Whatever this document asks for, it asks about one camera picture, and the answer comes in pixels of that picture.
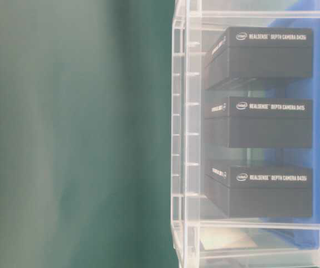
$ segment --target stacked boxes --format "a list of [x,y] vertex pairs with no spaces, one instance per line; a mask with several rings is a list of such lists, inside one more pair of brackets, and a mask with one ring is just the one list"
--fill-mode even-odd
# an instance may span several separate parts
[[[234,97],[260,80],[277,90],[312,76],[313,33],[306,28],[229,27],[203,61],[203,94],[228,90],[203,104],[203,138],[226,148],[309,149],[310,99]],[[204,156],[203,192],[231,218],[310,217],[312,170],[278,162]]]

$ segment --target camera box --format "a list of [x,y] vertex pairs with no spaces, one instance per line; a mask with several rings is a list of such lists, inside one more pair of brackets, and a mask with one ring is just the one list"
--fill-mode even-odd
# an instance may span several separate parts
[[310,217],[312,170],[266,162],[208,161],[203,192],[230,218]]
[[229,148],[311,148],[309,99],[227,97],[204,104],[205,142]]
[[312,76],[309,28],[228,27],[203,60],[204,89]]

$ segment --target blue surface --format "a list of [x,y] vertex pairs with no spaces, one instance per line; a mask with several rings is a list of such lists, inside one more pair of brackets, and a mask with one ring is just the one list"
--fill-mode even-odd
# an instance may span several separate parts
[[[292,10],[317,10],[320,1],[300,1]],[[305,166],[313,169],[313,215],[311,218],[281,219],[292,223],[320,223],[320,18],[318,19],[280,19],[272,27],[306,27],[314,33],[313,78],[291,83],[285,90],[286,98],[308,98],[313,100],[313,146],[312,149],[284,149],[283,161],[286,164]],[[283,232],[282,237],[300,247],[317,247],[318,232]]]

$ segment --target transparent plastic container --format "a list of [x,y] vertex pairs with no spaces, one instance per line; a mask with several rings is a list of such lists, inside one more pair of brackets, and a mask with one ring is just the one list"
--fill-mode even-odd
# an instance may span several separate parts
[[320,267],[320,0],[175,5],[179,266]]

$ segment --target green wall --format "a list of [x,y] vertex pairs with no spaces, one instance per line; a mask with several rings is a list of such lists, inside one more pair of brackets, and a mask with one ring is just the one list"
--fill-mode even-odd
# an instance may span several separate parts
[[177,267],[173,0],[0,0],[0,268]]

